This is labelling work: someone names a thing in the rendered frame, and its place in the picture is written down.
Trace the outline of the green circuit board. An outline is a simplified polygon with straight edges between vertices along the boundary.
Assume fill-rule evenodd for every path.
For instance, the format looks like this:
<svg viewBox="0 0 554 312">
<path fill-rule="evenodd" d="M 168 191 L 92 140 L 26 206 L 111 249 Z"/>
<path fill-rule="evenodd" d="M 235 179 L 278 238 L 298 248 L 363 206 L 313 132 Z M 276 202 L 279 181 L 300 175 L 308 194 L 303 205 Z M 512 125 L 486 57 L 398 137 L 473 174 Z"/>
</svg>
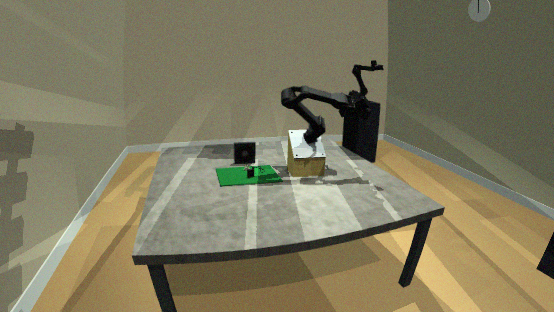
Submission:
<svg viewBox="0 0 554 312">
<path fill-rule="evenodd" d="M 261 173 L 260 172 L 260 167 Z M 251 169 L 252 166 L 234 167 L 234 168 L 220 168 L 216 169 L 220 186 L 231 185 L 253 185 L 253 184 L 265 184 L 283 182 L 278 174 L 273 170 L 270 165 L 262 165 L 258 168 L 254 168 L 254 177 L 247 177 L 247 169 Z M 264 169 L 264 170 L 263 170 Z"/>
</svg>

